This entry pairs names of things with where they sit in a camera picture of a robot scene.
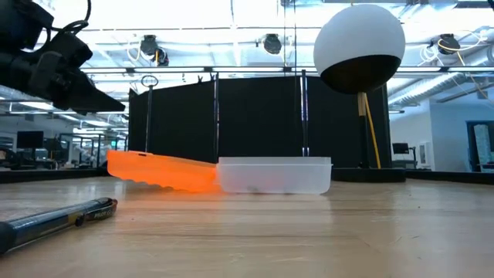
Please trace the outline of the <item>orange plastic box lid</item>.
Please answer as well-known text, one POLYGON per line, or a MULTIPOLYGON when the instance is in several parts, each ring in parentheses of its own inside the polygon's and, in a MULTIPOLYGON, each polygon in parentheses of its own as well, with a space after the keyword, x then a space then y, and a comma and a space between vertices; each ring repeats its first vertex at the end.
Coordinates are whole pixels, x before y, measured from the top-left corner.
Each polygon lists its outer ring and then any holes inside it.
POLYGON ((196 193, 221 192, 216 164, 140 151, 108 151, 107 170, 122 180, 196 193))

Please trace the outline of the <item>clear plastic supply box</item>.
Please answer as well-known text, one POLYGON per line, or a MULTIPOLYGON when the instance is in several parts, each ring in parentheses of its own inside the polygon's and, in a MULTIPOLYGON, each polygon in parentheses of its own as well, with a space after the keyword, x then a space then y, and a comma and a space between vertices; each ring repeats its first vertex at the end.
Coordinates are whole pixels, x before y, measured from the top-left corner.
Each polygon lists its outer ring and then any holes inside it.
POLYGON ((325 157, 223 157, 216 171, 228 193, 320 195, 330 189, 332 166, 325 157))

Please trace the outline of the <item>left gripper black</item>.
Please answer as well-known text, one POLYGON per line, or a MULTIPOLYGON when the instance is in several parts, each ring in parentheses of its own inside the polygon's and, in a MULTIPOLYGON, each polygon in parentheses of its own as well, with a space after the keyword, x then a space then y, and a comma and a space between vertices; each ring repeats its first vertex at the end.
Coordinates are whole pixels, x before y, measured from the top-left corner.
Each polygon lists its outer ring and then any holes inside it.
POLYGON ((31 53, 0 42, 0 85, 82 115, 123 112, 124 104, 98 90, 80 70, 92 56, 89 46, 71 32, 57 33, 31 53))

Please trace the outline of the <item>blue-framed doorway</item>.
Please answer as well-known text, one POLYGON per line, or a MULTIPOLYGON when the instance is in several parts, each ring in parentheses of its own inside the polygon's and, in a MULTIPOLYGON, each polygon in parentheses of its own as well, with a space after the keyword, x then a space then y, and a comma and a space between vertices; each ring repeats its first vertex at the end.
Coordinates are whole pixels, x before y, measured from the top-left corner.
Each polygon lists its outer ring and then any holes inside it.
POLYGON ((494 120, 467 121, 471 172, 494 173, 494 120))

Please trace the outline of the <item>black folding screen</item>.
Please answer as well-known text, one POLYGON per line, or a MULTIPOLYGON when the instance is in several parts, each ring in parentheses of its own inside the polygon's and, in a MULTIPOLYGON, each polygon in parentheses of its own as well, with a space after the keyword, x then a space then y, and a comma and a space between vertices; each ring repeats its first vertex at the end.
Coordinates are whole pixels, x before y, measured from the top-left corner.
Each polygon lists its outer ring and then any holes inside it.
MULTIPOLYGON (((318 77, 221 79, 153 92, 149 152, 216 162, 220 157, 329 157, 360 163, 357 99, 318 77)), ((130 99, 129 149, 145 151, 147 95, 130 99)))

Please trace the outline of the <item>white globe table lamp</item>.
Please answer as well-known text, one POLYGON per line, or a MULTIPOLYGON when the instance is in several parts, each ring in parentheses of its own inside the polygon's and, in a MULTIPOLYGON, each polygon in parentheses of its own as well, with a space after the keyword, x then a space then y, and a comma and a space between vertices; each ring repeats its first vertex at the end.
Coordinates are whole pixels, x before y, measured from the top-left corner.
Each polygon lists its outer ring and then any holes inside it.
POLYGON ((313 59, 322 81, 338 93, 357 98, 360 165, 352 169, 379 170, 381 166, 367 95, 381 88, 397 72, 405 51, 400 21, 387 9, 357 4, 336 13, 320 30, 313 59))

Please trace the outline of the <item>black ceiling device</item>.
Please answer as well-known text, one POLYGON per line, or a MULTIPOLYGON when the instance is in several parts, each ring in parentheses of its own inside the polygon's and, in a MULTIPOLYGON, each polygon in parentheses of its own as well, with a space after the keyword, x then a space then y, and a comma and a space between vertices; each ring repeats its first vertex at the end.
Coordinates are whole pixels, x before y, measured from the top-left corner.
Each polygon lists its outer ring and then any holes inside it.
POLYGON ((439 36, 438 51, 443 55, 453 55, 461 49, 458 40, 452 33, 445 33, 439 36))
POLYGON ((282 44, 277 34, 266 34, 266 37, 264 38, 262 44, 264 50, 268 54, 279 55, 279 53, 281 52, 282 44))
POLYGON ((156 38, 156 35, 145 35, 140 42, 140 52, 155 66, 169 66, 167 52, 157 44, 156 38))

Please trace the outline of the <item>clear black gel pen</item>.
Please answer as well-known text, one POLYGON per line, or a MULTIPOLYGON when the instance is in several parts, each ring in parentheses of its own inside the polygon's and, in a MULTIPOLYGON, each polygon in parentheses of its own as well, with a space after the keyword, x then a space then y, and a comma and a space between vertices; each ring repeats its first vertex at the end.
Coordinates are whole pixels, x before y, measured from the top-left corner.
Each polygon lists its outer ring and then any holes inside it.
POLYGON ((98 198, 88 202, 0 221, 0 255, 26 243, 86 222, 112 217, 117 210, 115 198, 98 198))

